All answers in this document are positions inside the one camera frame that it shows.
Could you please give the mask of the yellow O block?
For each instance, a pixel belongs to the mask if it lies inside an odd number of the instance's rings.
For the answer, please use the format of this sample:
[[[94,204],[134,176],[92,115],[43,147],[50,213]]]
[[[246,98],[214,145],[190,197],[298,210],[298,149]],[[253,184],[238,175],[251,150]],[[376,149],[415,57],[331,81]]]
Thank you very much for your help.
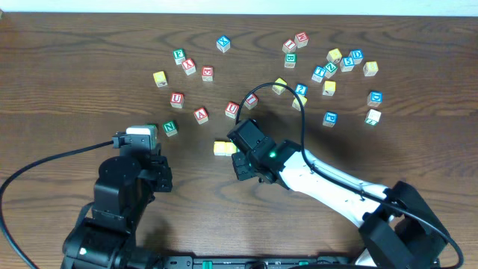
[[[225,142],[224,154],[226,156],[232,156],[236,152],[238,152],[238,148],[232,142]]]

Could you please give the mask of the yellow C block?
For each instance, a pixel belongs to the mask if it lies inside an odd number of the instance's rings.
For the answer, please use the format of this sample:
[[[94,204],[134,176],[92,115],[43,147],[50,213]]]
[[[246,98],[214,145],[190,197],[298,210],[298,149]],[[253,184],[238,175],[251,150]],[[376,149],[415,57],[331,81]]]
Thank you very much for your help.
[[[214,142],[214,154],[215,155],[225,155],[226,143],[224,141],[215,141]]]

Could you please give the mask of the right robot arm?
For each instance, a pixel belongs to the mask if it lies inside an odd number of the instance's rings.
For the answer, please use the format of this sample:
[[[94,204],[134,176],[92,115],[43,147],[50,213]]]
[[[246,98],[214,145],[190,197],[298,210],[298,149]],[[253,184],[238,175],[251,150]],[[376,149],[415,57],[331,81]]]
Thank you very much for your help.
[[[253,177],[306,194],[357,228],[364,252],[355,265],[436,268],[448,234],[411,185],[365,182],[315,158],[298,143],[276,143],[253,120],[240,121],[228,138],[238,148],[232,163],[238,180]]]

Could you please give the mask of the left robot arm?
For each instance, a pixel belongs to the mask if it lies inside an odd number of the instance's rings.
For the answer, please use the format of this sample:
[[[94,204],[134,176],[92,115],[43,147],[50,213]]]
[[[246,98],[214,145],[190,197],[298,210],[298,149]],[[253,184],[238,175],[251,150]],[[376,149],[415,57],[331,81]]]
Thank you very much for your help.
[[[172,190],[172,172],[155,131],[119,132],[119,155],[103,161],[85,205],[63,243],[62,268],[162,268],[163,258],[139,247],[136,231],[155,193]]]

